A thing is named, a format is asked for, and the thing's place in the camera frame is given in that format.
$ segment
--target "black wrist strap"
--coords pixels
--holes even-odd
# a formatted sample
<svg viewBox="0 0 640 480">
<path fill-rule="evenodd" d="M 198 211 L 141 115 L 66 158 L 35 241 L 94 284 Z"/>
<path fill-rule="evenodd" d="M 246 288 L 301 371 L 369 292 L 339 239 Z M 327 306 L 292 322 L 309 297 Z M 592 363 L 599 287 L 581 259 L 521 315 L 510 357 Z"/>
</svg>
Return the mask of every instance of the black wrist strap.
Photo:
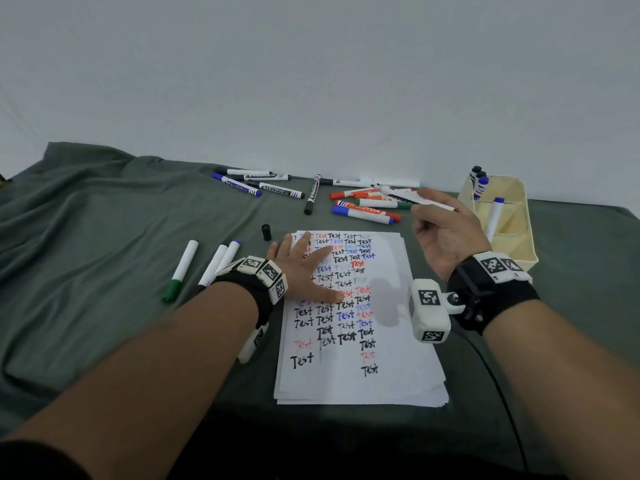
<svg viewBox="0 0 640 480">
<path fill-rule="evenodd" d="M 255 300 L 255 304 L 258 306 L 258 323 L 256 323 L 256 329 L 269 321 L 269 316 L 273 310 L 273 305 L 269 298 L 269 289 L 265 286 L 254 274 L 244 274 L 240 271 L 229 271 L 226 274 L 219 275 L 215 283 L 219 282 L 231 282 L 236 285 L 242 286 L 245 290 L 251 293 L 251 296 Z"/>
<path fill-rule="evenodd" d="M 540 299 L 528 281 L 495 283 L 473 256 L 455 268 L 447 291 L 458 293 L 467 306 L 462 314 L 453 315 L 453 318 L 465 330 L 476 330 L 480 335 L 503 311 L 523 301 Z"/>
</svg>

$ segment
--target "stack of paper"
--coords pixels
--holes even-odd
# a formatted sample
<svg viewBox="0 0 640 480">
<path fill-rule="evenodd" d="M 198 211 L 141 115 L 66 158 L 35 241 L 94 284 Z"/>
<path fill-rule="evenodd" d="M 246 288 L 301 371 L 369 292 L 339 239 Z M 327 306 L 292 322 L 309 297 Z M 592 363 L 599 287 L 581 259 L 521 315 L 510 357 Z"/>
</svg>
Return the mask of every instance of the stack of paper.
<svg viewBox="0 0 640 480">
<path fill-rule="evenodd" d="M 345 298 L 337 305 L 285 302 L 278 404 L 446 404 L 433 345 L 412 334 L 413 278 L 404 239 L 390 232 L 312 231 L 307 251 L 327 245 L 333 252 L 312 279 Z"/>
</svg>

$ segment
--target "blue marker cap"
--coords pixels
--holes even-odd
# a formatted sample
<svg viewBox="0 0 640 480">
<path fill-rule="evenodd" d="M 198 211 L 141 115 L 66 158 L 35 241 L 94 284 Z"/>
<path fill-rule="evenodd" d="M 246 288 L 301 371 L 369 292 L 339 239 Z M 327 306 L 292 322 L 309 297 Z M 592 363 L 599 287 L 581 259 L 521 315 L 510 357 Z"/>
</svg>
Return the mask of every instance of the blue marker cap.
<svg viewBox="0 0 640 480">
<path fill-rule="evenodd" d="M 331 209 L 331 212 L 334 214 L 337 214 L 339 216 L 348 216 L 349 215 L 349 209 L 347 207 L 343 207 L 341 205 L 334 205 L 333 208 Z"/>
</svg>

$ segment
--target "cable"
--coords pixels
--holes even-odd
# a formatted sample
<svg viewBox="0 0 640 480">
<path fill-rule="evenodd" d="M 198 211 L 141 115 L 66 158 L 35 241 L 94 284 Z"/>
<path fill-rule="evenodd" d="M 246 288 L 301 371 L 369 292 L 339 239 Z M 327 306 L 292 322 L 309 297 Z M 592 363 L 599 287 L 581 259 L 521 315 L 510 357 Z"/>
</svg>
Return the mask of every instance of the cable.
<svg viewBox="0 0 640 480">
<path fill-rule="evenodd" d="M 495 376 L 493 375 L 491 367 L 489 367 L 489 364 L 487 364 L 486 360 L 484 359 L 484 356 L 482 355 L 478 347 L 476 347 L 476 345 L 471 340 L 469 340 L 469 338 L 466 335 L 460 333 L 458 330 L 452 329 L 451 331 L 459 335 L 463 339 L 465 339 L 467 343 L 474 348 L 474 350 L 476 351 L 476 354 L 478 354 L 478 357 L 480 357 L 480 360 L 482 360 L 482 363 L 484 364 L 486 371 L 489 372 L 489 375 L 493 380 L 493 384 L 495 385 L 495 388 L 498 391 L 498 395 L 500 395 L 500 399 L 502 400 L 502 405 L 504 406 L 505 411 L 507 411 L 507 416 L 509 418 L 509 422 L 511 423 L 513 434 L 516 437 L 516 443 L 518 444 L 518 449 L 520 450 L 520 456 L 522 457 L 522 467 L 524 468 L 525 473 L 529 473 L 529 464 L 527 463 L 527 456 L 524 454 L 524 447 L 522 446 L 522 441 L 520 439 L 520 435 L 518 434 L 518 428 L 516 428 L 516 422 L 513 420 L 513 416 L 511 415 L 511 410 L 509 409 L 509 405 L 507 404 L 507 399 L 505 398 L 504 394 L 502 393 L 502 389 L 498 384 L 498 379 L 496 379 Z"/>
</svg>

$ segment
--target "pen holder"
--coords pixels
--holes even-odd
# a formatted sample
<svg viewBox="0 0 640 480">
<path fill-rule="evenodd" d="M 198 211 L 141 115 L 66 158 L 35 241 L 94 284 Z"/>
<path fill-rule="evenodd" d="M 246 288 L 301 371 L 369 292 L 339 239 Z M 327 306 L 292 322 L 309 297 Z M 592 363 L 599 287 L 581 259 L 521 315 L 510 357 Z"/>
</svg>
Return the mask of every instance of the pen holder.
<svg viewBox="0 0 640 480">
<path fill-rule="evenodd" d="M 529 205 L 522 181 L 516 177 L 489 175 L 489 184 L 480 200 L 474 200 L 473 186 L 467 176 L 458 200 L 480 219 L 484 229 L 496 197 L 503 197 L 504 205 L 491 241 L 492 248 L 498 253 L 508 254 L 528 271 L 538 262 L 538 256 L 533 245 Z"/>
</svg>

